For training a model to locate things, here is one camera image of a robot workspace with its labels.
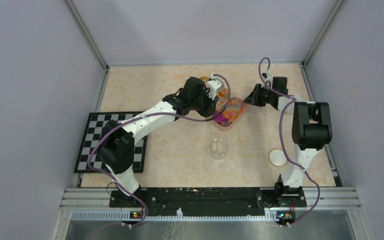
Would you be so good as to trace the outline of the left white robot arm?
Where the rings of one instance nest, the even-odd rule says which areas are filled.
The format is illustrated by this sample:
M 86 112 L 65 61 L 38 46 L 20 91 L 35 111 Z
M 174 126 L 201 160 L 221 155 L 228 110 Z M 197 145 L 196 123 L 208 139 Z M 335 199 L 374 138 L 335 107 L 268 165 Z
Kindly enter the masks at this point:
M 140 187 L 134 176 L 135 145 L 165 124 L 197 112 L 204 122 L 217 118 L 218 93 L 225 83 L 219 78 L 202 80 L 191 76 L 177 92 L 166 95 L 156 105 L 128 120 L 108 121 L 97 145 L 97 156 L 109 169 L 121 190 L 121 200 L 129 207 L 140 202 Z

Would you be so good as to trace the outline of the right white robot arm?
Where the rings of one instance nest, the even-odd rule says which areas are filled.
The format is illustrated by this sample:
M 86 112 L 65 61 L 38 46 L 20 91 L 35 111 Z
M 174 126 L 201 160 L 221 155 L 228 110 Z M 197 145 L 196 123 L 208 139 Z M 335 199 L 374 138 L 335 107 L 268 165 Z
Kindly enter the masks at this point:
M 273 200 L 279 206 L 287 206 L 294 198 L 291 189 L 303 186 L 303 180 L 313 158 L 329 144 L 333 138 L 330 105 L 327 102 L 307 101 L 289 94 L 288 79 L 283 76 L 262 74 L 262 83 L 255 85 L 251 94 L 244 100 L 248 105 L 264 107 L 271 105 L 284 116 L 292 116 L 291 138 L 294 152 L 287 152 L 282 158 L 287 167 L 279 176 L 281 186 L 273 192 Z

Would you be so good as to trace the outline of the clear plastic cup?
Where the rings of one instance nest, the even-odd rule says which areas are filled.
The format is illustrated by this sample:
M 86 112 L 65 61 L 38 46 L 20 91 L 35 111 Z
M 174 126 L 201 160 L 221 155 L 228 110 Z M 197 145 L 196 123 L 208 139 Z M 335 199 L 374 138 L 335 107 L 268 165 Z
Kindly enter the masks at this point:
M 227 156 L 228 151 L 229 144 L 225 138 L 216 137 L 211 141 L 209 152 L 212 158 L 221 160 Z

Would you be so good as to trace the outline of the purple plastic scoop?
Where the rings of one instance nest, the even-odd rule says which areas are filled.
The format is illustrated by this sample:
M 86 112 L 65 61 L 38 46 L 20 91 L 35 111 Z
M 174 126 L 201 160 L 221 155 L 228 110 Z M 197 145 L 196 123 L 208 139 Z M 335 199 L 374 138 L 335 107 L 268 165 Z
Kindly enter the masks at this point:
M 226 118 L 224 117 L 223 113 L 222 112 L 216 112 L 214 115 L 214 121 L 216 123 L 220 123 L 220 122 L 224 122 L 226 120 Z

